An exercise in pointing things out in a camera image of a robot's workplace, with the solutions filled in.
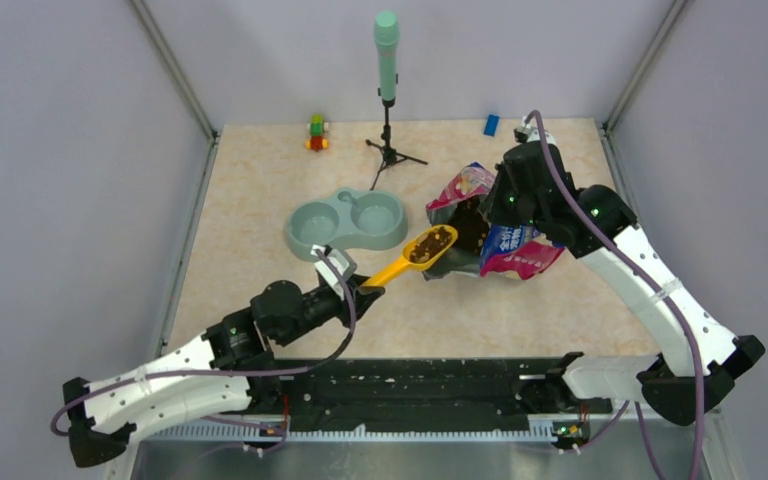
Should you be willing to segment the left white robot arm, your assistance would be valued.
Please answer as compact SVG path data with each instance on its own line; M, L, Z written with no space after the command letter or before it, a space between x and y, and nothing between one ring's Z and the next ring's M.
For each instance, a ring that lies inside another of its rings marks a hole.
M129 445L190 420L274 410L282 397L281 378L314 367L281 368L272 347L287 346L332 319L353 330L385 293L367 281L350 275L347 295L324 278L308 292L290 281L273 282L248 307L162 357L111 379L66 382L64 434L75 465L101 465Z

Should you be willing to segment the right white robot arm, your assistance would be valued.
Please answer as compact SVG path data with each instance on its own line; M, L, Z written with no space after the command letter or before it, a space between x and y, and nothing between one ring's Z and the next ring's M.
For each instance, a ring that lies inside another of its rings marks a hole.
M534 227L598 274L649 332L658 353L569 354L546 385L549 404L572 412L591 398L645 403L680 426L710 411L764 355L754 335L719 324L654 251L631 208L605 185L574 185L559 149L536 141L504 153L483 205L488 220Z

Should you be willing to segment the cat food bag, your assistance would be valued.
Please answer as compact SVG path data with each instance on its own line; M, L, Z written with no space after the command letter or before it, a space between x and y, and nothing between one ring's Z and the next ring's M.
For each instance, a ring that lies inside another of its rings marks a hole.
M432 225L447 224L458 239L423 276L441 279L451 273L473 277L500 274L528 280L548 270L565 248L547 240L536 228L505 227L485 219L480 206L495 175L477 162L463 169L425 206Z

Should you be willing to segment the yellow plastic scoop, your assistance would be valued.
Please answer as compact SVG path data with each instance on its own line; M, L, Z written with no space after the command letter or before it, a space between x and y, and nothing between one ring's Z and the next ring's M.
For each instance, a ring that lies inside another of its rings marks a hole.
M434 225L408 242L397 260L371 276L362 286L385 287L409 270L424 272L434 265L457 239L458 232L453 226Z

